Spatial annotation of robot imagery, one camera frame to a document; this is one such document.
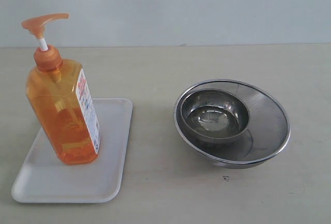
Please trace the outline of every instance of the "table surface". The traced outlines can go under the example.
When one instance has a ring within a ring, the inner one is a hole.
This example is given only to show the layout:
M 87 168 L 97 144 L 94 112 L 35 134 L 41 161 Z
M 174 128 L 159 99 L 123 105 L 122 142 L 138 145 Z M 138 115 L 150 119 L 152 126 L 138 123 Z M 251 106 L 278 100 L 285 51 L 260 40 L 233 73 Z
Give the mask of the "table surface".
M 0 49 L 1 224 L 331 220 L 331 44 L 60 49 L 83 64 L 94 97 L 125 97 L 134 105 L 122 187 L 103 204 L 11 198 L 40 128 L 25 97 L 33 52 Z M 186 145 L 173 123 L 174 103 L 190 85 L 215 78 L 251 83 L 279 100 L 292 126 L 282 153 L 255 168 L 228 170 Z

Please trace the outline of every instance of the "bottle label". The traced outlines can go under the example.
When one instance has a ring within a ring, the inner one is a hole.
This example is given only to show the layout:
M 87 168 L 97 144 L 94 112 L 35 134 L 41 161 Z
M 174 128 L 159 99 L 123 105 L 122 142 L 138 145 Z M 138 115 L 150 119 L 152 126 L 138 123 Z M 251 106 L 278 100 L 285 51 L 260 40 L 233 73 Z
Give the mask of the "bottle label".
M 100 147 L 100 128 L 83 69 L 81 69 L 79 73 L 76 86 L 76 96 L 81 107 L 89 135 L 93 142 L 95 153 L 98 154 Z

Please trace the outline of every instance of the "white tray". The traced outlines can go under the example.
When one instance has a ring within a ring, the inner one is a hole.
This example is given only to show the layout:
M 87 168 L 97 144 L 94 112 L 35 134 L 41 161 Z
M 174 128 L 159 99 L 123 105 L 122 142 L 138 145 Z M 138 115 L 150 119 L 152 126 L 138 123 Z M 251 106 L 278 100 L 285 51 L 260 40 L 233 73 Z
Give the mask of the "white tray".
M 96 98 L 100 151 L 87 165 L 67 166 L 41 129 L 13 184 L 24 203 L 97 203 L 113 199 L 121 187 L 133 105 L 122 98 Z

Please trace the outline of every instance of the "stainless steel bowl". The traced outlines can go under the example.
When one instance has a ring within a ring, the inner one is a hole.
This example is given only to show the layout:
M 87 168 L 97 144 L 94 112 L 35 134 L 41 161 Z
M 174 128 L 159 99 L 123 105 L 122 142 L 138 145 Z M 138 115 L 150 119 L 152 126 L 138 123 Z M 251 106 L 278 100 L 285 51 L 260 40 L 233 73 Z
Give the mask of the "stainless steel bowl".
M 249 111 L 250 121 L 240 139 L 218 145 L 201 141 L 186 128 L 180 106 L 188 95 L 202 89 L 226 91 L 240 99 Z M 208 80 L 186 89 L 174 106 L 174 122 L 180 136 L 212 164 L 230 169 L 260 165 L 287 146 L 291 128 L 281 104 L 263 90 L 240 81 Z
M 249 123 L 249 111 L 233 94 L 200 89 L 188 94 L 179 106 L 183 126 L 198 140 L 229 144 L 240 139 Z

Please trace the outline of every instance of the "orange pump bottle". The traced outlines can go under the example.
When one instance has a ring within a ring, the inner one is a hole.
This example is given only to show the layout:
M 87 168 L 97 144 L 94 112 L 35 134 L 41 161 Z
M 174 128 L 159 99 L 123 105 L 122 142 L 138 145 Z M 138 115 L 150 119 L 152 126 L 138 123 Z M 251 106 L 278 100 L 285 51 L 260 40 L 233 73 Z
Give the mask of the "orange pump bottle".
M 62 59 L 58 49 L 47 45 L 43 37 L 44 24 L 68 17 L 55 13 L 22 22 L 40 46 L 34 54 L 36 67 L 27 78 L 26 96 L 58 158 L 77 165 L 98 156 L 98 119 L 82 65 Z

